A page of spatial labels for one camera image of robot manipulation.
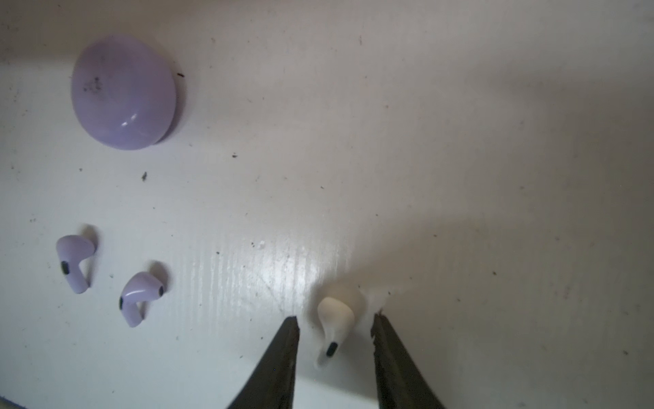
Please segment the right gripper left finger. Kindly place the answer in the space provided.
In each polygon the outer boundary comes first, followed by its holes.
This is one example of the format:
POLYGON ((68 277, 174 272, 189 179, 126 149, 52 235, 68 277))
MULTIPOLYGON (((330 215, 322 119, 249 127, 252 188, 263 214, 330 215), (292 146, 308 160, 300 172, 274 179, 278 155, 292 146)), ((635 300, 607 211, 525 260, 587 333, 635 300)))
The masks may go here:
POLYGON ((285 318, 252 375, 228 408, 291 409, 299 340, 297 318, 285 318))

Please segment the white earbud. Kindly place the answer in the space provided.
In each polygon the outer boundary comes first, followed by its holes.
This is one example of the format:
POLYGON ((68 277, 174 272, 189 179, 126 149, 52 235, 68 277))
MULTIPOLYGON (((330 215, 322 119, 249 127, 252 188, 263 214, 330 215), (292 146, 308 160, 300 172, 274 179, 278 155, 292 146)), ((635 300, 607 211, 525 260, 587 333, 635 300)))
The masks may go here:
POLYGON ((315 366, 323 369, 335 358, 358 325, 366 300, 359 286, 330 284, 321 289, 316 313, 323 332, 315 366))

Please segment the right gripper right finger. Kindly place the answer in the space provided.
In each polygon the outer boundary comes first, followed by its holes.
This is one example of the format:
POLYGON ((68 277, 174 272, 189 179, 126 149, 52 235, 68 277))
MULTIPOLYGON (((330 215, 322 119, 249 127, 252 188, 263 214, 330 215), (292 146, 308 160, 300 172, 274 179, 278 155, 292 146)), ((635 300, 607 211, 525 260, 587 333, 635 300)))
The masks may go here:
POLYGON ((376 313, 371 327, 380 408, 445 409, 426 383, 388 317, 376 313))

